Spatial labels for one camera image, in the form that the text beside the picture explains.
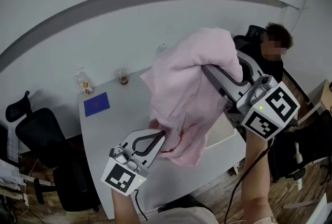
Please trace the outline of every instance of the dark hair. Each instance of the dark hair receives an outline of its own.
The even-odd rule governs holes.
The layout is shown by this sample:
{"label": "dark hair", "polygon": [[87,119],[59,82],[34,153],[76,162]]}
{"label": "dark hair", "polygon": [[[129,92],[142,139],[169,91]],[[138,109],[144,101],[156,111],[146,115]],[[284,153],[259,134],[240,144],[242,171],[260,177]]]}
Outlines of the dark hair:
{"label": "dark hair", "polygon": [[265,29],[269,40],[280,41],[281,48],[289,49],[293,46],[293,37],[283,25],[269,23]]}

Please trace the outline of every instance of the person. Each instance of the person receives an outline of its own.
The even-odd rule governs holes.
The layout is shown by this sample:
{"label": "person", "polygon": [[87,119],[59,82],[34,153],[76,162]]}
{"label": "person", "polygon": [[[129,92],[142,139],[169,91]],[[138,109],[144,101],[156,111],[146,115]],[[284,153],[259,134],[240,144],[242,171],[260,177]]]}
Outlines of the person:
{"label": "person", "polygon": [[280,24],[269,23],[261,43],[249,43],[240,51],[252,57],[264,74],[272,75],[277,82],[282,81],[284,64],[281,55],[293,46],[293,38]]}
{"label": "person", "polygon": [[[247,131],[244,169],[247,170],[256,158],[267,149],[267,142]],[[242,207],[246,224],[276,223],[268,203],[270,189],[270,172],[267,155],[265,155],[247,174],[242,182]],[[139,224],[132,199],[112,189],[115,224]],[[160,208],[158,214],[148,219],[148,224],[218,224],[215,216],[202,203],[186,195]]]}

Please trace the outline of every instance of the blue card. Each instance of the blue card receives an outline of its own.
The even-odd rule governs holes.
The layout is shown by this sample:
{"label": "blue card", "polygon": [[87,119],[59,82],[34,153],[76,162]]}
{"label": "blue card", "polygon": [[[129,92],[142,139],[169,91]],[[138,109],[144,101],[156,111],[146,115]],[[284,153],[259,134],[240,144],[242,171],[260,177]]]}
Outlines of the blue card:
{"label": "blue card", "polygon": [[84,101],[85,117],[99,113],[109,108],[106,92]]}

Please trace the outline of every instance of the black office chair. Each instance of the black office chair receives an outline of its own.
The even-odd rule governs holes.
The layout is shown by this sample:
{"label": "black office chair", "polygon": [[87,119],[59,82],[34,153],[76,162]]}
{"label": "black office chair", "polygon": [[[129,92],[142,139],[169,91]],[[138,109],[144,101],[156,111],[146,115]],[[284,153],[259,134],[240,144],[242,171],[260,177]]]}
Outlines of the black office chair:
{"label": "black office chair", "polygon": [[0,124],[0,159],[7,159],[7,129]]}
{"label": "black office chair", "polygon": [[262,27],[250,25],[245,36],[237,35],[233,37],[236,49],[241,51],[241,48],[248,43],[261,44],[265,31]]}
{"label": "black office chair", "polygon": [[41,186],[38,178],[34,180],[38,202],[44,204],[43,192],[57,191],[64,210],[75,212],[92,208],[97,212],[100,200],[84,153],[70,147],[50,109],[31,111],[28,95],[26,91],[23,99],[7,107],[6,119],[14,122],[26,114],[16,126],[17,137],[46,167],[56,167],[53,170],[55,186]]}
{"label": "black office chair", "polygon": [[[295,159],[295,142],[303,161],[297,164]],[[305,128],[293,133],[284,132],[275,137],[274,144],[268,152],[269,166],[274,182],[280,178],[302,178],[305,165],[314,160],[332,156],[332,116],[326,110]]]}

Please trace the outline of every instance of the pink towel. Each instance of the pink towel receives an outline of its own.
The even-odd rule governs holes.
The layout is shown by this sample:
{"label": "pink towel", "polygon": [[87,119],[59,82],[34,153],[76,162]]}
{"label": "pink towel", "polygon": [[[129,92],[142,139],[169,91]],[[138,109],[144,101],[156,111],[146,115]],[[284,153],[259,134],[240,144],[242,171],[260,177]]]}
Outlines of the pink towel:
{"label": "pink towel", "polygon": [[201,29],[163,51],[141,76],[152,92],[151,126],[166,131],[160,156],[182,166],[198,164],[205,135],[226,104],[203,73],[204,64],[219,65],[242,81],[232,37],[219,28]]}

